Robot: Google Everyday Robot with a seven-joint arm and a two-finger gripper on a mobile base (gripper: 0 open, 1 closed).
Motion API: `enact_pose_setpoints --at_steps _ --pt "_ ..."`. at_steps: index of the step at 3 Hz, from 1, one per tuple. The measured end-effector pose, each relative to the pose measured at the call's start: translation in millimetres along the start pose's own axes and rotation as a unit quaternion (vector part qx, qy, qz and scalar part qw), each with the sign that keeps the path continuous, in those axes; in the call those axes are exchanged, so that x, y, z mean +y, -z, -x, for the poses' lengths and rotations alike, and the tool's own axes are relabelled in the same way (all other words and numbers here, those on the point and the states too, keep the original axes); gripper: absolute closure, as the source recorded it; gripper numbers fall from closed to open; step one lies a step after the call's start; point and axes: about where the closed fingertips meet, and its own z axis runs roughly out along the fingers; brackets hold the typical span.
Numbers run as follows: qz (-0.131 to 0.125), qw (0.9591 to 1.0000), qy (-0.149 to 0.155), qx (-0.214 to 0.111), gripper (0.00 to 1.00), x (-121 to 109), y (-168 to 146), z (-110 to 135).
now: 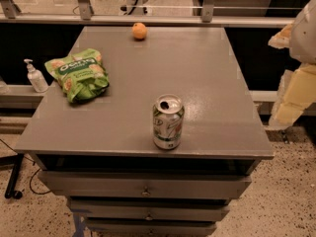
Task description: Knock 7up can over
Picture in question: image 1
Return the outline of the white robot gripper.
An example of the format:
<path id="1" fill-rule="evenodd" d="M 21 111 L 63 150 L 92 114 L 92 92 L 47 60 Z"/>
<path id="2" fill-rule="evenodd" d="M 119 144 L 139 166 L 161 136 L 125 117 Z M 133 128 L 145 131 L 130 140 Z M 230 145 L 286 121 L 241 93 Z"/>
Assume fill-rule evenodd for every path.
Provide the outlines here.
<path id="1" fill-rule="evenodd" d="M 281 76 L 269 119 L 269 127 L 290 127 L 316 101 L 316 0 L 310 0 L 293 25 L 272 36 L 268 45 L 289 48 L 290 56 L 302 62 Z"/>

